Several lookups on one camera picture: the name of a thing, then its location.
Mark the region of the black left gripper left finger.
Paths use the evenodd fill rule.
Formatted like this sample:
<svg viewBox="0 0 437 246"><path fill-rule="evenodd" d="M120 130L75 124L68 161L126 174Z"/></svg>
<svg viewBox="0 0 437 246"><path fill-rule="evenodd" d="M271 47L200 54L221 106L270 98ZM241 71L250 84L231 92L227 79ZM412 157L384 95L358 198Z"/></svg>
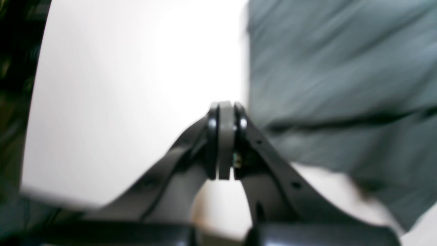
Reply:
<svg viewBox="0 0 437 246"><path fill-rule="evenodd" d="M216 178L220 114L213 103L128 190L100 210L45 230L50 246L196 246L192 204Z"/></svg>

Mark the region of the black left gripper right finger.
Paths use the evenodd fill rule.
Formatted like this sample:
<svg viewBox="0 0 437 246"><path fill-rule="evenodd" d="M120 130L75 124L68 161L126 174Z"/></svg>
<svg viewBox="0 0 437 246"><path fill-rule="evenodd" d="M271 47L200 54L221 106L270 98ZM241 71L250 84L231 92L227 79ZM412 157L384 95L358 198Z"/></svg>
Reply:
<svg viewBox="0 0 437 246"><path fill-rule="evenodd" d="M273 148L234 104L235 148L252 228L245 246L399 246L386 226L363 222L325 199Z"/></svg>

